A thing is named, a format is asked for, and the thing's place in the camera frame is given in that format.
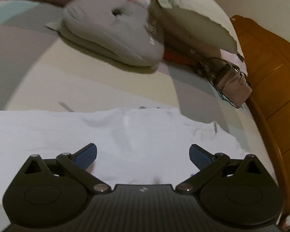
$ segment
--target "gray pillow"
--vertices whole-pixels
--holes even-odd
[[[153,66],[163,58],[161,25],[130,1],[75,0],[65,7],[63,21],[65,38],[117,61]]]

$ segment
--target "bed sheet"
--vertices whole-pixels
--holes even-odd
[[[216,121],[274,170],[244,105],[222,101],[208,81],[187,67],[129,67],[74,46],[45,27],[62,8],[0,0],[0,110],[95,112],[118,107],[178,108],[199,122]]]

